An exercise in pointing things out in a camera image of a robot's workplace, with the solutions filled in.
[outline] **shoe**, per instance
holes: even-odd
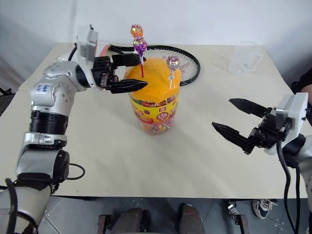
[[[268,216],[270,210],[272,210],[273,205],[278,205],[275,199],[254,200],[252,204],[254,214],[261,219],[265,219]]]

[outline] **tennis racket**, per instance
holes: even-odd
[[[124,52],[133,52],[134,47],[110,45],[109,50],[118,54],[124,54]],[[182,73],[180,86],[190,84],[197,79],[200,72],[200,64],[195,56],[189,52],[167,45],[150,45],[147,46],[147,50],[144,52],[144,57],[146,58],[167,59],[171,55],[179,58],[179,69]]]

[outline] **lollipop stick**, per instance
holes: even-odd
[[[142,73],[142,77],[144,77],[144,69],[143,69],[143,64],[141,63],[141,73]]]

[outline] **white tabletop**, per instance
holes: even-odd
[[[91,89],[76,94],[64,150],[86,174],[62,183],[57,195],[283,197],[285,174],[277,156],[258,148],[247,156],[211,125],[212,121],[226,124],[247,137],[261,119],[239,111],[228,100],[247,98],[269,107],[291,93],[271,59],[263,49],[264,58],[254,72],[234,76],[227,70],[233,46],[179,47],[196,56],[202,70],[194,83],[181,88],[174,126],[162,135],[140,130],[127,94]],[[70,50],[71,45],[59,43],[0,117],[1,184],[6,177],[15,178],[23,133],[30,122],[30,87],[46,66]],[[302,133],[312,134],[307,122]],[[306,196],[303,183],[301,194]],[[289,197],[295,197],[293,183]]]

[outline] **candy jar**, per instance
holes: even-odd
[[[160,134],[170,129],[176,114],[181,71],[168,66],[162,58],[147,58],[144,77],[141,76],[140,65],[125,74],[125,79],[139,79],[148,83],[129,96],[140,126],[150,134]]]

